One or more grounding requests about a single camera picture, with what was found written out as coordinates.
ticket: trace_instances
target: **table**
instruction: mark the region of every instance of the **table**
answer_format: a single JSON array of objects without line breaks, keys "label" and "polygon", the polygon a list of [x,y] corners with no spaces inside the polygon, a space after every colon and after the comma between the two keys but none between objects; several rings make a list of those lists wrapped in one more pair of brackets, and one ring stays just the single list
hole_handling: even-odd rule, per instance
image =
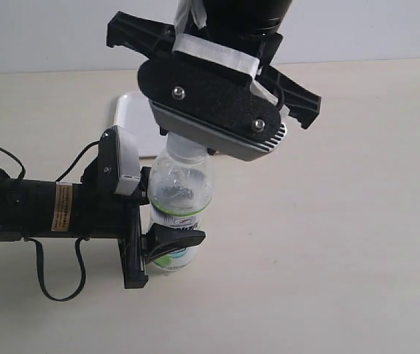
[{"label": "table", "polygon": [[[93,240],[85,290],[57,304],[33,244],[0,244],[0,353],[420,353],[420,60],[279,68],[323,97],[321,116],[263,159],[214,157],[190,267],[126,291],[116,242]],[[56,178],[135,76],[0,75],[0,145],[28,178]],[[45,242],[54,295],[79,280],[71,242]]]}]

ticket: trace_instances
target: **white plate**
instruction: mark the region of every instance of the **white plate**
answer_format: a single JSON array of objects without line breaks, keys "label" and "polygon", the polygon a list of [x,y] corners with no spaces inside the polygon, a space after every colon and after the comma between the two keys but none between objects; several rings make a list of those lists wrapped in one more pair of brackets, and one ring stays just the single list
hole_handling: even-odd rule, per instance
[{"label": "white plate", "polygon": [[113,123],[136,137],[139,157],[156,157],[166,145],[148,99],[139,91],[128,92],[118,99]]}]

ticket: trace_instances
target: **white wall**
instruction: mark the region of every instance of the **white wall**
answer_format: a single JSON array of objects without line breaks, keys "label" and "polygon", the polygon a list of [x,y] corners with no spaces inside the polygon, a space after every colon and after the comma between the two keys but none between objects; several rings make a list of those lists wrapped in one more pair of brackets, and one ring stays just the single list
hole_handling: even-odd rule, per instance
[{"label": "white wall", "polygon": [[[177,0],[0,0],[0,72],[136,69],[105,46],[117,10],[171,22]],[[295,0],[275,62],[420,57],[418,0]]]}]

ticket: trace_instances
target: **screw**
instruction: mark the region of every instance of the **screw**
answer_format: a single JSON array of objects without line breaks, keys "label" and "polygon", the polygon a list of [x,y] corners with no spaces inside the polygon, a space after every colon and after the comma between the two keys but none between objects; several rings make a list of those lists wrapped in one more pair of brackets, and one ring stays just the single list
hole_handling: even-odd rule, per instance
[{"label": "screw", "polygon": [[261,133],[264,130],[264,128],[266,128],[266,123],[264,120],[258,118],[253,121],[253,123],[251,124],[251,128],[253,129],[254,133]]},{"label": "screw", "polygon": [[180,86],[176,86],[172,90],[172,98],[174,98],[174,100],[179,100],[179,101],[183,100],[185,96],[186,96],[186,92]]}]

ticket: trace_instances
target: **plastic water bottle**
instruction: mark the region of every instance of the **plastic water bottle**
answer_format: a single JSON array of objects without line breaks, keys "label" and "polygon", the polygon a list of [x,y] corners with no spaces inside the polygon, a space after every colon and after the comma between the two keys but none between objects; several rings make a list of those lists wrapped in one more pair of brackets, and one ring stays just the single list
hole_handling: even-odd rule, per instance
[{"label": "plastic water bottle", "polygon": [[[158,223],[173,229],[198,229],[202,212],[211,201],[213,179],[207,149],[168,133],[166,148],[155,160],[150,173],[150,227]],[[197,248],[189,247],[163,256],[154,266],[162,271],[177,271],[194,259]]]}]

